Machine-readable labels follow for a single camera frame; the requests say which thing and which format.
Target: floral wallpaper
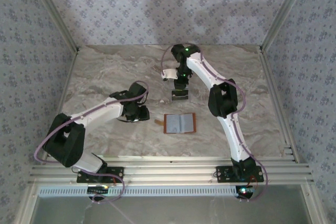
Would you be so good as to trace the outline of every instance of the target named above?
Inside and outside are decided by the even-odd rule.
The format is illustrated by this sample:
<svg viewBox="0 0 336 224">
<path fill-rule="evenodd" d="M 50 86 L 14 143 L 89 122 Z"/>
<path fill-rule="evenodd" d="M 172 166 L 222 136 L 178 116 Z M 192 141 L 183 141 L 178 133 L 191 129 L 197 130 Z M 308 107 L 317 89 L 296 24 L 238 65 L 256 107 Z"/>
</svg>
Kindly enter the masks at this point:
<svg viewBox="0 0 336 224">
<path fill-rule="evenodd" d="M 12 223 L 72 60 L 40 0 L 0 0 L 0 223 Z"/>
<path fill-rule="evenodd" d="M 258 44 L 284 0 L 53 0 L 77 45 Z"/>
<path fill-rule="evenodd" d="M 336 1 L 297 0 L 267 55 L 290 126 L 336 223 Z"/>
</svg>

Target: marble table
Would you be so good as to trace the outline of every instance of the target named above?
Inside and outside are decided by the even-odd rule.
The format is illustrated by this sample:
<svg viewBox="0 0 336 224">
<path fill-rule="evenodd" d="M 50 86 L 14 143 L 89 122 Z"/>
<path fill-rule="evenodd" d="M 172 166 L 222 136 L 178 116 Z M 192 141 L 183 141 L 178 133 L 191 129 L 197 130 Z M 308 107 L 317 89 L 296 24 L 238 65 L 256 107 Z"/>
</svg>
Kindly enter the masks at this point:
<svg viewBox="0 0 336 224">
<path fill-rule="evenodd" d="M 62 111 L 73 114 L 128 89 L 135 80 L 150 86 L 146 105 L 151 119 L 139 123 L 113 120 L 94 130 L 85 149 L 105 156 L 224 156 L 230 150 L 223 128 L 207 107 L 208 90 L 197 75 L 190 79 L 190 99 L 170 102 L 170 89 L 161 80 L 160 59 L 166 46 L 83 47 L 75 61 Z M 246 92 L 247 105 L 239 121 L 247 145 L 255 156 L 281 156 L 283 140 L 273 110 L 257 46 L 202 46 L 208 62 L 223 76 L 233 78 Z M 164 68 L 175 67 L 171 54 Z M 242 98 L 238 96 L 238 106 Z M 195 112 L 197 132 L 164 134 L 154 119 L 164 114 Z"/>
</svg>

